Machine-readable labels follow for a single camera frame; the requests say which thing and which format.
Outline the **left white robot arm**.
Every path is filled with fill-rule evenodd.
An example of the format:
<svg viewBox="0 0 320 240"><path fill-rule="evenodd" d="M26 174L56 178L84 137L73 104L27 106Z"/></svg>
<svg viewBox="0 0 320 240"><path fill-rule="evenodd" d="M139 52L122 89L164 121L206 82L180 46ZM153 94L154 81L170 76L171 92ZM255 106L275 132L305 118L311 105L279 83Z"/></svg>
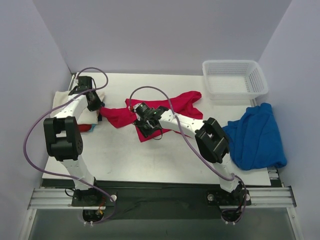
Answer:
<svg viewBox="0 0 320 240"><path fill-rule="evenodd" d="M74 197L84 200L88 205L97 205L103 195L95 189L95 177L88 170L82 158L84 148L81 132L77 123L84 109L98 110L101 101L90 86L76 86L68 94L66 105L54 117L43 122L46 149L49 156L54 157L74 176Z"/></svg>

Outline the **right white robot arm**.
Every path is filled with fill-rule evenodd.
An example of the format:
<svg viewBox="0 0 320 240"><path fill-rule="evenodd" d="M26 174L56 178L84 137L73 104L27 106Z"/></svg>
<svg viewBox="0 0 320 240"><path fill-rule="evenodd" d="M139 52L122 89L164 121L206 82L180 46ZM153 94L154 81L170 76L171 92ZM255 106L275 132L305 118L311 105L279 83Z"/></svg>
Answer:
<svg viewBox="0 0 320 240"><path fill-rule="evenodd" d="M175 113L165 106L149 107L145 102L130 108L135 113L134 125L143 137L170 130L182 135L193 153L219 178L222 200L233 204L242 193L244 184L231 167L229 139L216 119L195 119Z"/></svg>

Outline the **cream folded t shirt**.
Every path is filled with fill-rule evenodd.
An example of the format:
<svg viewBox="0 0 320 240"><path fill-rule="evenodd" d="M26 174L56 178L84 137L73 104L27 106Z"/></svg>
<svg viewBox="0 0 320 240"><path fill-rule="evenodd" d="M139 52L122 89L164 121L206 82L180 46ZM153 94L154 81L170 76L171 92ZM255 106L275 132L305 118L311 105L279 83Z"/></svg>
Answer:
<svg viewBox="0 0 320 240"><path fill-rule="evenodd" d="M50 118L64 119L75 117L78 125L96 125L98 123L98 110L90 111L85 94L75 98L76 94L69 95L69 91L56 91L53 98Z"/></svg>

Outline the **teal folded t shirt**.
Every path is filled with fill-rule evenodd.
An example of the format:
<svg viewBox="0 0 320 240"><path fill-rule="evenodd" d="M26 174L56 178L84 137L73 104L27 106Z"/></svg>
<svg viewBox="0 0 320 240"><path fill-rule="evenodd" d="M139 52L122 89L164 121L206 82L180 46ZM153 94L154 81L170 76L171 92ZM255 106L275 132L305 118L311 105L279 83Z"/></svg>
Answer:
<svg viewBox="0 0 320 240"><path fill-rule="evenodd" d="M91 125L91 129L89 131L92 132L95 129L96 126L97 126L97 124L92 124Z"/></svg>

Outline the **red folded t shirt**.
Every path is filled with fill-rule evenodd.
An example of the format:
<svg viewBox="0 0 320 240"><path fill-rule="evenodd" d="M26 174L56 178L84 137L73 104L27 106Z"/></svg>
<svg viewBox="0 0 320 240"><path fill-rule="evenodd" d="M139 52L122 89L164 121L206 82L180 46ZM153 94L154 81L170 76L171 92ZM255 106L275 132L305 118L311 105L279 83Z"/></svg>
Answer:
<svg viewBox="0 0 320 240"><path fill-rule="evenodd" d="M79 124L78 128L81 133L90 132L92 130L92 124Z"/></svg>

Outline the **white perforated plastic basket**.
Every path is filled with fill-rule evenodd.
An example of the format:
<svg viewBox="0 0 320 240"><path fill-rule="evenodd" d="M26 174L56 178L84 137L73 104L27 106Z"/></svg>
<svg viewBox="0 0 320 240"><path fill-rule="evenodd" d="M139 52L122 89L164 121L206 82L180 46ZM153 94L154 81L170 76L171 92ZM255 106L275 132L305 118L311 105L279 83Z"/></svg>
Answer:
<svg viewBox="0 0 320 240"><path fill-rule="evenodd" d="M269 92L265 75L254 60L206 60L202 73L212 100L254 100Z"/></svg>

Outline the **blue t shirt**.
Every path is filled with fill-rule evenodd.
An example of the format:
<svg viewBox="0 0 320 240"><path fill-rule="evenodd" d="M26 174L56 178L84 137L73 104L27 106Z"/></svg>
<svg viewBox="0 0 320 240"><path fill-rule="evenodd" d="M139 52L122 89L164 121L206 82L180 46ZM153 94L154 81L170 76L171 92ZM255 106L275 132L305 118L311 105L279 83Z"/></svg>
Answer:
<svg viewBox="0 0 320 240"><path fill-rule="evenodd" d="M241 170L287 165L280 131L269 103L247 107L239 120L228 121L222 129L229 138L230 157Z"/></svg>

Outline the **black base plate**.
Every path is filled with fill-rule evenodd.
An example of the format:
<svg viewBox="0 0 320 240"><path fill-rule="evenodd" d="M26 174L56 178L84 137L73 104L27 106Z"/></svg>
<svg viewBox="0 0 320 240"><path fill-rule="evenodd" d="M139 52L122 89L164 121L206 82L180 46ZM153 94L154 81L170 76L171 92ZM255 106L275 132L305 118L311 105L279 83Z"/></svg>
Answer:
<svg viewBox="0 0 320 240"><path fill-rule="evenodd" d="M228 193L217 184L100 181L98 187L74 190L71 205L83 207L86 221L206 220L237 222L252 204L239 183Z"/></svg>

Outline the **aluminium mounting rail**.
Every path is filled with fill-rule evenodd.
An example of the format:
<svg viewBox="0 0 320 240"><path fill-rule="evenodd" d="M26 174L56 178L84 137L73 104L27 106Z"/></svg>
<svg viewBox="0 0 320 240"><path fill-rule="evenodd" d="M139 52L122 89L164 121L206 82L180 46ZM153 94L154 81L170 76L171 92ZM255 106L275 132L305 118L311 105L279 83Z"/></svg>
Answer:
<svg viewBox="0 0 320 240"><path fill-rule="evenodd" d="M70 190L62 188L38 188L32 193L29 209L84 209L113 207L114 204L203 204L222 208L237 207L243 199L250 208L291 208L296 207L290 187L249 187L247 193L236 196L217 188L203 187L129 187L110 189L111 197L101 200L78 200Z"/></svg>

